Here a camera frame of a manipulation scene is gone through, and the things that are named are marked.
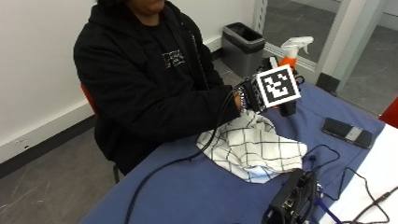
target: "red chair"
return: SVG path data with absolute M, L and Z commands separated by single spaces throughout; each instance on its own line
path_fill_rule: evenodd
M 379 117 L 379 120 L 398 129 L 398 97 Z
M 95 108 L 95 105 L 94 105 L 94 101 L 91 99 L 91 96 L 90 96 L 90 94 L 89 94 L 89 92 L 86 90 L 86 87 L 85 87 L 83 83 L 81 83 L 79 86 L 82 88 L 82 91 L 83 91 L 83 94 L 85 94 L 85 98 L 86 98 L 87 103 L 90 105 L 90 108 L 91 108 L 91 110 L 94 112 L 94 115 L 95 115 L 95 117 L 98 117 L 98 113 L 97 113 L 97 108 Z
M 82 88 L 82 91 L 83 91 L 83 94 L 85 94 L 85 98 L 86 98 L 86 100 L 87 100 L 87 103 L 89 103 L 89 105 L 90 105 L 90 108 L 91 108 L 91 110 L 94 111 L 94 115 L 95 115 L 95 117 L 98 117 L 98 113 L 97 113 L 97 108 L 95 108 L 95 105 L 94 105 L 94 101 L 93 101 L 93 99 L 91 99 L 91 96 L 90 96 L 90 94 L 89 94 L 89 92 L 87 92 L 87 90 L 86 90 L 86 87 L 85 87 L 83 83 L 81 83 L 79 86 L 81 86 L 81 88 Z M 113 165 L 113 177 L 114 177 L 114 182 L 115 182 L 115 184 L 117 184 L 117 183 L 119 182 L 121 179 L 119 179 L 119 170 L 118 170 L 115 164 Z

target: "power cord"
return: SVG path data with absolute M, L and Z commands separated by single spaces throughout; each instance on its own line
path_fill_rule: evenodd
M 311 172 L 316 172 L 323 166 L 326 166 L 327 164 L 330 164 L 330 163 L 332 163 L 332 162 L 335 162 L 335 161 L 339 160 L 339 153 L 338 153 L 338 151 L 335 151 L 332 148 L 330 148 L 328 146 L 326 146 L 326 145 L 323 145 L 323 144 L 315 146 L 315 147 L 307 152 L 306 156 L 310 155 L 311 152 L 314 152 L 319 147 L 324 147 L 327 150 L 330 150 L 331 152 L 334 152 L 335 155 L 336 155 L 336 158 L 334 158 L 334 159 L 330 160 L 330 161 L 323 162 L 322 164 L 316 165 L 315 167 L 311 167 Z M 315 161 L 315 156 L 310 156 L 310 161 L 311 161 L 311 163 Z
M 216 118 L 216 124 L 215 124 L 215 127 L 214 127 L 214 130 L 212 130 L 212 133 L 211 133 L 211 136 L 210 136 L 210 139 L 207 141 L 207 143 L 205 144 L 205 146 L 201 148 L 201 150 L 193 154 L 191 156 L 189 157 L 185 157 L 185 158 L 181 158 L 181 159 L 177 159 L 174 161 L 170 161 L 167 162 L 166 164 L 161 165 L 157 169 L 154 169 L 150 174 L 143 178 L 143 180 L 141 181 L 137 189 L 135 189 L 135 192 L 133 194 L 133 197 L 131 197 L 131 200 L 130 200 L 130 203 L 127 205 L 127 209 L 126 209 L 126 214 L 125 214 L 125 219 L 123 219 L 123 224 L 127 224 L 129 223 L 129 220 L 131 218 L 131 214 L 133 214 L 133 210 L 134 210 L 134 205 L 135 205 L 135 201 L 137 201 L 137 198 L 138 198 L 138 195 L 139 195 L 139 192 L 142 190 L 142 187 L 145 186 L 146 182 L 149 181 L 149 179 L 153 177 L 153 175 L 161 171 L 165 167 L 178 163 L 178 162 L 182 162 L 182 161 L 191 161 L 197 156 L 199 156 L 202 154 L 202 152 L 205 151 L 205 149 L 210 146 L 212 140 L 214 140 L 214 137 L 215 137 L 215 132 L 216 132 L 216 128 L 220 124 L 220 118 L 222 118 L 222 115 L 223 115 L 223 112 L 224 112 L 224 109 L 226 109 L 226 105 L 228 104 L 230 100 L 232 99 L 232 95 L 234 95 L 234 92 L 236 91 L 236 88 L 244 83 L 247 82 L 248 79 L 244 79 L 242 82 L 239 82 L 236 84 L 236 86 L 231 89 L 231 91 L 227 93 L 226 97 L 224 97 L 224 100 L 222 102 L 222 106 L 220 106 L 220 109 L 219 109 L 219 112 L 218 112 L 218 118 Z
M 364 188 L 366 188 L 366 192 L 371 198 L 371 204 L 362 210 L 362 212 L 356 215 L 356 217 L 354 218 L 352 221 L 343 221 L 342 223 L 350 223 L 350 224 L 375 224 L 375 223 L 388 223 L 388 215 L 386 213 L 386 211 L 383 210 L 383 208 L 380 207 L 379 203 L 382 201 L 386 200 L 386 198 L 391 195 L 391 193 L 398 190 L 398 187 L 395 187 L 391 191 L 386 192 L 376 200 L 374 200 L 372 196 L 371 196 L 371 193 L 370 193 L 370 187 L 368 187 L 368 181 L 367 179 L 360 176 L 350 167 L 346 167 L 344 169 L 344 172 L 343 172 L 343 175 L 342 175 L 342 179 L 340 179 L 340 182 L 339 182 L 339 189 L 338 189 L 338 198 L 336 200 L 339 199 L 339 196 L 340 196 L 340 192 L 342 192 L 342 183 L 343 183 L 343 180 L 344 180 L 344 176 L 346 176 L 346 172 L 347 171 L 351 171 L 356 176 L 359 176 L 363 180 L 364 180 Z M 378 209 L 380 210 L 380 212 L 383 213 L 383 215 L 386 216 L 386 221 L 372 221 L 372 222 L 367 222 L 367 223 L 363 223 L 363 222 L 359 222 L 358 219 L 360 218 L 360 216 L 364 215 L 364 213 L 370 210 L 370 208 L 372 206 L 376 206 Z

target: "checkered cloth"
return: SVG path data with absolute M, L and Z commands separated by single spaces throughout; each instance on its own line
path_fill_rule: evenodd
M 197 146 L 207 143 L 212 131 L 202 133 Z M 302 167 L 307 146 L 278 136 L 272 123 L 252 111 L 218 127 L 203 154 L 214 163 L 251 183 L 264 183 L 278 174 Z

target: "gray device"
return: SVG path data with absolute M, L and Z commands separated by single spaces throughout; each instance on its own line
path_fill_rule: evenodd
M 322 131 L 362 148 L 371 148 L 371 132 L 350 125 L 340 120 L 324 118 Z

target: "gray bin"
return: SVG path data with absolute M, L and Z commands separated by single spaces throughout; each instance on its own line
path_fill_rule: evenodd
M 239 77 L 251 76 L 260 66 L 264 39 L 240 22 L 222 30 L 222 62 Z

